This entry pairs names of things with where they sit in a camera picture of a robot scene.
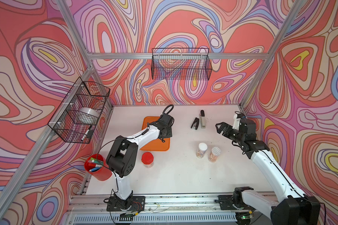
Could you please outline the red lid candy jar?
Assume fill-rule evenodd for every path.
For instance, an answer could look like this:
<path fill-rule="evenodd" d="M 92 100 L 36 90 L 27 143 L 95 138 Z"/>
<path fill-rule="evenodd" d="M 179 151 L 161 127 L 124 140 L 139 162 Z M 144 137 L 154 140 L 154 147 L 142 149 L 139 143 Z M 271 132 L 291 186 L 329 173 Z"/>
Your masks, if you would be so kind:
<path fill-rule="evenodd" d="M 150 152 L 145 152 L 141 157 L 141 162 L 147 168 L 151 168 L 154 165 L 154 156 Z"/>

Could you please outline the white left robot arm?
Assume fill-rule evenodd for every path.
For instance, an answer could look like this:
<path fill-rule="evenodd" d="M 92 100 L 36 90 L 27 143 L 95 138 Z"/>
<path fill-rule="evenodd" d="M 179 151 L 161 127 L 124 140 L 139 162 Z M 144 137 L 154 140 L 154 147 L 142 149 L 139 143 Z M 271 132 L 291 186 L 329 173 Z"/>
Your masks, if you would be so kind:
<path fill-rule="evenodd" d="M 128 200 L 132 196 L 129 174 L 133 171 L 138 150 L 156 139 L 164 140 L 172 137 L 174 118 L 163 113 L 158 120 L 151 122 L 142 131 L 129 136 L 118 136 L 109 151 L 106 159 L 109 170 L 116 179 L 116 197 Z"/>

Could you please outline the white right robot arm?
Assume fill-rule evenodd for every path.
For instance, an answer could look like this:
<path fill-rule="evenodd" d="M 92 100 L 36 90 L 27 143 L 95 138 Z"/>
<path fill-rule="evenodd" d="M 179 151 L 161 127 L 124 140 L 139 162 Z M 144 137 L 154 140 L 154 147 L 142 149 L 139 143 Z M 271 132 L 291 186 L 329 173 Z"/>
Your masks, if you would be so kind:
<path fill-rule="evenodd" d="M 273 225 L 316 225 L 321 204 L 301 190 L 280 167 L 267 144 L 257 139 L 256 123 L 247 118 L 236 118 L 233 126 L 216 124 L 217 133 L 239 147 L 264 175 L 277 200 L 259 194 L 251 187 L 235 188 L 232 204 L 237 208 L 249 206 L 268 217 Z"/>

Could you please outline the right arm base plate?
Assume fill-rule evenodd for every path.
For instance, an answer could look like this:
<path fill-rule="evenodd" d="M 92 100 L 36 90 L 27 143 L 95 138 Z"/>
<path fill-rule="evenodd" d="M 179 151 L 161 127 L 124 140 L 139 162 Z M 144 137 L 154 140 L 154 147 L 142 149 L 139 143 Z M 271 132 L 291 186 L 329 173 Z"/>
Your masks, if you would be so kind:
<path fill-rule="evenodd" d="M 214 202 L 219 204 L 222 211 L 256 211 L 256 209 L 244 203 L 235 203 L 233 195 L 218 195 Z"/>

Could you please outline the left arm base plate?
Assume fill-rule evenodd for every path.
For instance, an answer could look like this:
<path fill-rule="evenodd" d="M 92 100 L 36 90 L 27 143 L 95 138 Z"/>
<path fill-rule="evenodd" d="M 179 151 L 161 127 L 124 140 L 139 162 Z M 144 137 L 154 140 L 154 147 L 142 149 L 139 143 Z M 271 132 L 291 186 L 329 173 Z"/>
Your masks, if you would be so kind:
<path fill-rule="evenodd" d="M 109 199 L 105 199 L 107 211 L 109 212 L 141 212 L 145 209 L 145 202 L 145 196 L 129 196 L 128 199 L 122 200 L 116 195 L 113 195 Z"/>

